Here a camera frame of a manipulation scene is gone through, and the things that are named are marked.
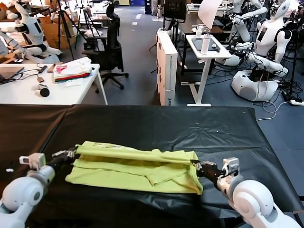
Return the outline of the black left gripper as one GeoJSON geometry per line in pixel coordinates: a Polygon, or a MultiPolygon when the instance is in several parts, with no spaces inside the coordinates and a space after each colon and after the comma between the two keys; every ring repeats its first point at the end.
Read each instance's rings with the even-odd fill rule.
{"type": "Polygon", "coordinates": [[[75,161],[75,154],[78,147],[69,148],[67,151],[58,151],[52,154],[52,160],[47,162],[46,165],[53,169],[60,169],[62,165],[71,164],[75,161]]]}

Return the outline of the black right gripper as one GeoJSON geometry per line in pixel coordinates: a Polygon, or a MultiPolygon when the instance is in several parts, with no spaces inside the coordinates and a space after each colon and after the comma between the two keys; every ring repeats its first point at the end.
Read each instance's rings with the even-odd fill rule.
{"type": "Polygon", "coordinates": [[[223,171],[219,170],[214,162],[200,162],[199,160],[191,160],[190,162],[196,167],[198,177],[205,177],[213,183],[217,183],[218,177],[223,175],[223,171]]]}

